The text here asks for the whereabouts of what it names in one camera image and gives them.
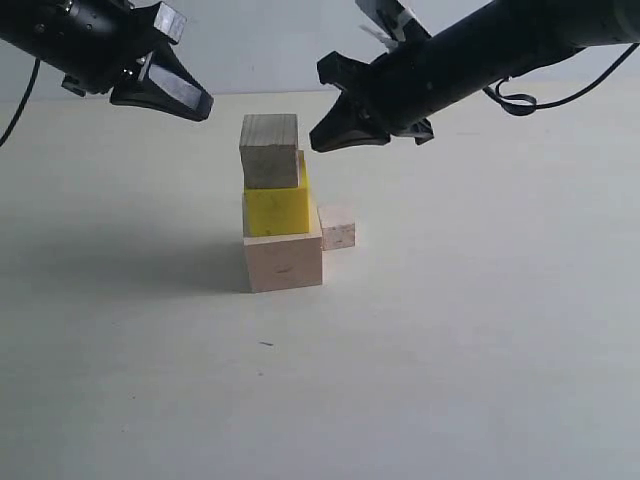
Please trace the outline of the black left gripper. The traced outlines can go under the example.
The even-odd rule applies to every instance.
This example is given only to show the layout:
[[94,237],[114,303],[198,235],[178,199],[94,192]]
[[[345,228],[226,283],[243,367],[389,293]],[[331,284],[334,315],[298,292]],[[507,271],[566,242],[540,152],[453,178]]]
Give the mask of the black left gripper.
[[[146,7],[130,1],[1,3],[1,39],[62,71],[69,91],[83,96],[113,88],[113,105],[202,122],[213,97],[164,47],[179,43],[186,23],[163,1]],[[143,57],[139,69],[116,84]]]

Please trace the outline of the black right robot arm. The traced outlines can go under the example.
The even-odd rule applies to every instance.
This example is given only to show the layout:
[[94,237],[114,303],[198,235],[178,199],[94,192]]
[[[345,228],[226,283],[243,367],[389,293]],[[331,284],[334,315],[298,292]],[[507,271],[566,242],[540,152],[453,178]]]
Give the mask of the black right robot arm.
[[394,137],[422,145],[434,137],[430,116],[482,91],[509,114],[542,109],[527,95],[500,93],[501,83],[557,64],[583,50],[639,46],[636,1],[492,1],[432,35],[398,1],[360,1],[387,51],[370,63],[332,52],[319,80],[340,95],[309,134],[316,152],[383,146]]

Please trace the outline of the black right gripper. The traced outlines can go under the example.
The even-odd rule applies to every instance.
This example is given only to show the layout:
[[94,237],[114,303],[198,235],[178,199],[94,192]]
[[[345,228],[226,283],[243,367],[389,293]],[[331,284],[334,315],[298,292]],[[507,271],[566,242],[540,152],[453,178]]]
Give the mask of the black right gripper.
[[434,136],[430,116],[480,89],[480,38],[476,29],[447,29],[370,63],[334,51],[317,71],[340,95],[309,133],[315,152],[384,146],[393,137],[420,145]]

